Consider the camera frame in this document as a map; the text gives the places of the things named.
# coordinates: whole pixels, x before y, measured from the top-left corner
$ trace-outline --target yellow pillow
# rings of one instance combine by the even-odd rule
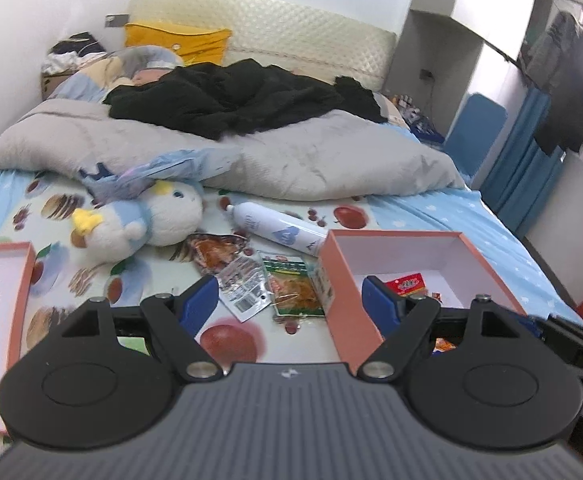
[[[125,46],[158,45],[178,54],[185,66],[209,61],[220,64],[232,32],[166,22],[135,22],[125,25]]]

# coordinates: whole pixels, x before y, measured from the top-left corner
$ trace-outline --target blue curtain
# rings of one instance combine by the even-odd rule
[[[494,167],[480,187],[484,202],[518,238],[539,215],[562,171],[563,151],[545,155],[533,134],[545,118],[550,97],[531,88]]]

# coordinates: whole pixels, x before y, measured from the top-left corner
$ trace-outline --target gray comforter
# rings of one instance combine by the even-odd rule
[[[218,143],[111,119],[107,109],[65,99],[42,103],[0,136],[0,170],[52,170],[76,178],[79,168],[96,162],[122,173],[174,150],[234,146],[238,160],[205,186],[286,200],[463,187],[444,153],[340,110],[277,130],[225,136]]]

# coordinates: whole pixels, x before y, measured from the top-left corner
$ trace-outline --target black circular disc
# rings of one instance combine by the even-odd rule
[[[3,378],[0,414],[13,436],[56,449],[111,446],[167,409],[173,384],[158,362],[77,339],[61,339],[51,352],[33,348]]]
[[[441,436],[477,449],[528,449],[568,436],[583,403],[575,374],[540,343],[479,339],[431,356],[412,373],[407,395],[416,414]]]

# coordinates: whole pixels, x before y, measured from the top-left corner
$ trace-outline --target cream tufted headboard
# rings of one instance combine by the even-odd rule
[[[225,65],[252,57],[324,80],[349,75],[371,90],[382,87],[396,45],[393,32],[277,0],[132,0],[130,17],[231,29]]]

